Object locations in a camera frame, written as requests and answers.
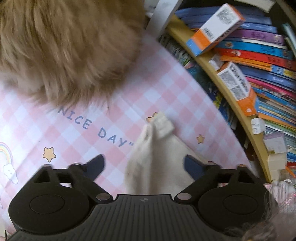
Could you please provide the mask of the cream hoodie with black print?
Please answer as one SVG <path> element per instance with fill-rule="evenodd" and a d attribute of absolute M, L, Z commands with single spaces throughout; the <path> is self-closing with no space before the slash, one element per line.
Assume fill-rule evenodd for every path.
<path fill-rule="evenodd" d="M 126 193 L 177 195 L 194 181 L 184 169 L 186 155 L 204 164 L 208 161 L 175 136 L 172 122 L 163 113 L 157 113 L 133 146 L 125 168 Z"/>

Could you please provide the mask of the pink checkered cartoon mat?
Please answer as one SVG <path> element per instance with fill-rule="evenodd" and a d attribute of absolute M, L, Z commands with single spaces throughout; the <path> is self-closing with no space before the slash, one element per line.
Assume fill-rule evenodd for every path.
<path fill-rule="evenodd" d="M 203 69 L 183 67 L 150 36 L 144 37 L 138 62 L 126 83 L 105 104 L 53 108 L 34 104 L 1 86 L 1 222 L 14 226 L 8 207 L 17 192 L 43 165 L 66 168 L 98 154 L 106 159 L 97 183 L 109 193 L 123 193 L 125 166 L 147 118 L 162 112 L 175 135 L 195 153 L 224 168 L 249 165 L 227 118 L 209 92 Z"/>

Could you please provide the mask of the wooden bookshelf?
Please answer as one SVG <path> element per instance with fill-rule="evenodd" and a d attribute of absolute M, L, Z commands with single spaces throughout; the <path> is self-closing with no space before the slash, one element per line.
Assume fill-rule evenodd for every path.
<path fill-rule="evenodd" d="M 258 1 L 228 1 L 228 4 L 235 7 L 234 3 L 247 4 L 258 8 Z M 271 4 L 271 8 L 275 4 L 285 4 L 283 1 L 275 1 Z M 167 30 L 169 35 L 181 45 L 182 49 L 187 52 L 208 74 L 210 82 L 221 92 L 227 103 L 238 118 L 238 128 L 244 130 L 241 139 L 249 138 L 250 144 L 254 150 L 255 157 L 259 160 L 260 166 L 267 181 L 272 181 L 267 159 L 269 152 L 263 142 L 265 132 L 258 135 L 252 133 L 251 120 L 260 118 L 257 115 L 246 116 L 231 92 L 217 75 L 222 66 L 227 63 L 223 61 L 220 55 L 211 50 L 194 56 L 186 45 L 186 42 L 199 30 L 220 7 L 224 5 L 224 1 L 145 1 L 145 9 L 151 18 L 148 29 L 156 36 L 161 31 Z"/>

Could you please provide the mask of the small white charger plug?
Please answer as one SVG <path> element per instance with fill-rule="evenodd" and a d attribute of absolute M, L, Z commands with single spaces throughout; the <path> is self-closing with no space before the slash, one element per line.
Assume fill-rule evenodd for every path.
<path fill-rule="evenodd" d="M 253 118 L 251 120 L 251 127 L 252 127 L 252 133 L 254 135 L 263 133 L 266 130 L 265 122 L 262 118 Z"/>

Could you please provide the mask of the cream pen holder box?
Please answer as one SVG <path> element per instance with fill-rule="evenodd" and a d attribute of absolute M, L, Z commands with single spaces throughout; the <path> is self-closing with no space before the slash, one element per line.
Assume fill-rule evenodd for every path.
<path fill-rule="evenodd" d="M 271 176 L 271 180 L 278 181 L 280 179 L 280 171 L 285 170 L 287 165 L 287 154 L 286 153 L 271 153 L 267 159 L 268 168 Z"/>

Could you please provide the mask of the small white calendar card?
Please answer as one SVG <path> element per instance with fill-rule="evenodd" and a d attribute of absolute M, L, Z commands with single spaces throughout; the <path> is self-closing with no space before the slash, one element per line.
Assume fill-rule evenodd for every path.
<path fill-rule="evenodd" d="M 274 152 L 275 154 L 287 152 L 287 143 L 284 132 L 264 135 L 263 142 L 269 152 Z"/>

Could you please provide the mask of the fluffy brown cat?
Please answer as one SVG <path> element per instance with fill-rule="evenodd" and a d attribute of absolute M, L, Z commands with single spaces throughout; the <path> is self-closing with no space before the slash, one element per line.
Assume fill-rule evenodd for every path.
<path fill-rule="evenodd" d="M 1 83 L 56 107 L 107 99 L 144 22 L 143 1 L 1 1 Z"/>

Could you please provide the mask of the row of colourful books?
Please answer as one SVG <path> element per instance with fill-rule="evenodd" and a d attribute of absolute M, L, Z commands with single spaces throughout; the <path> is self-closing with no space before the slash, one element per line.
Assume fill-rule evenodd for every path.
<path fill-rule="evenodd" d="M 284 132 L 287 159 L 295 162 L 295 13 L 285 4 L 270 11 L 234 3 L 244 23 L 215 48 L 239 66 L 259 100 L 266 134 Z"/>

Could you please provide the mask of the white orange usmile box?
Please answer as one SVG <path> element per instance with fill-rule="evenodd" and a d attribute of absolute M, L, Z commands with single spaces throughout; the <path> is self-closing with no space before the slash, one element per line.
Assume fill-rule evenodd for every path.
<path fill-rule="evenodd" d="M 214 15 L 186 42 L 196 57 L 224 40 L 245 22 L 243 15 L 229 4 L 224 4 Z"/>

